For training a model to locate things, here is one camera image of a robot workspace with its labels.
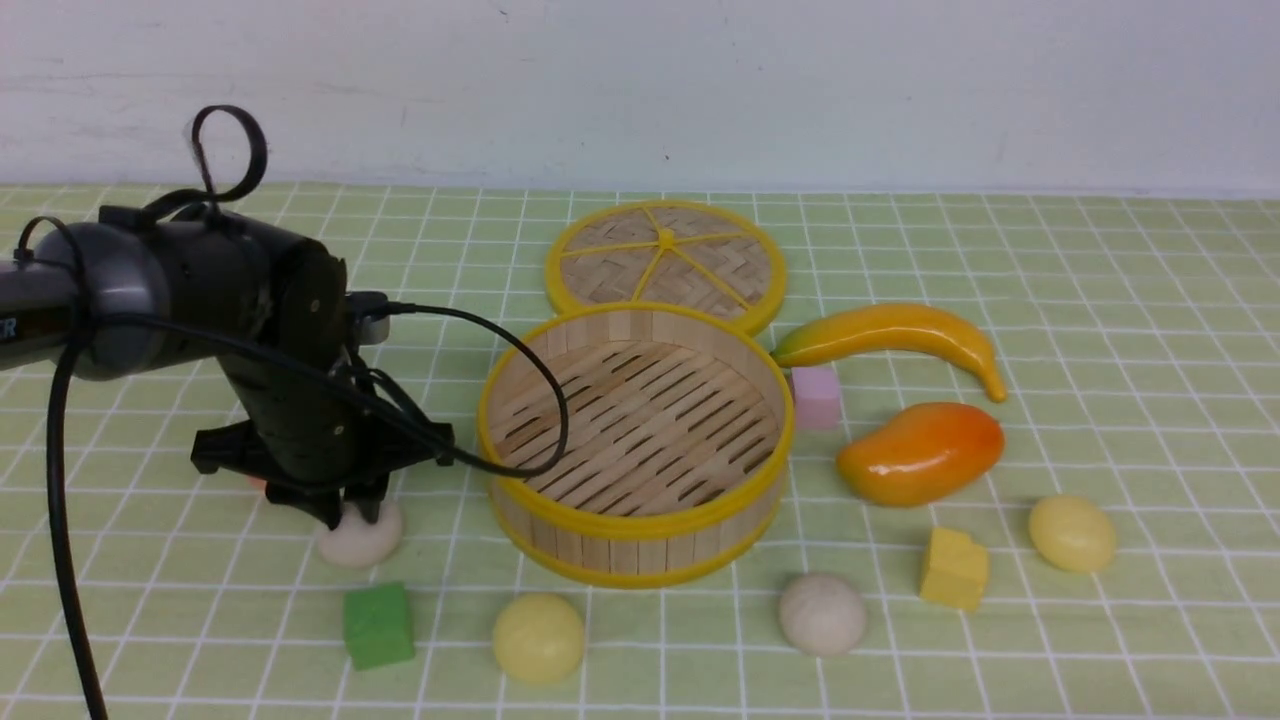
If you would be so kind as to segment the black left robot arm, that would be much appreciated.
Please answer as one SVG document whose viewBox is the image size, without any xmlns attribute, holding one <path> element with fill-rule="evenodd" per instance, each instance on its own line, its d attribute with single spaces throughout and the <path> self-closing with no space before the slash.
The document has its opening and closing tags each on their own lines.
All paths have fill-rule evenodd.
<svg viewBox="0 0 1280 720">
<path fill-rule="evenodd" d="M 454 442 L 419 411 L 390 421 L 332 392 L 375 397 L 358 347 L 385 304 L 348 291 L 323 243 L 234 213 L 193 206 L 140 232 L 79 222 L 3 263 L 3 368 L 58 360 L 88 322 L 81 379 L 214 359 L 247 419 L 198 432 L 195 468 L 264 480 L 273 503 L 329 528 L 346 505 L 375 523 L 390 474 L 447 465 Z"/>
</svg>

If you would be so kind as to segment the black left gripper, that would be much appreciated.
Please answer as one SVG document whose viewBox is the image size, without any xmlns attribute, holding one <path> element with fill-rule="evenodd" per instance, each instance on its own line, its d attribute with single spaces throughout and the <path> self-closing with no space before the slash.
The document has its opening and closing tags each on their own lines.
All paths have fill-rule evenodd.
<svg viewBox="0 0 1280 720">
<path fill-rule="evenodd" d="M 390 474 L 422 462 L 452 466 L 445 448 L 454 443 L 449 423 L 425 421 L 422 442 L 369 411 L 275 363 L 224 354 L 218 365 L 247 419 L 200 430 L 191 461 L 202 474 L 219 470 L 257 477 L 268 498 L 297 509 L 337 529 L 343 500 L 375 527 L 381 519 Z"/>
</svg>

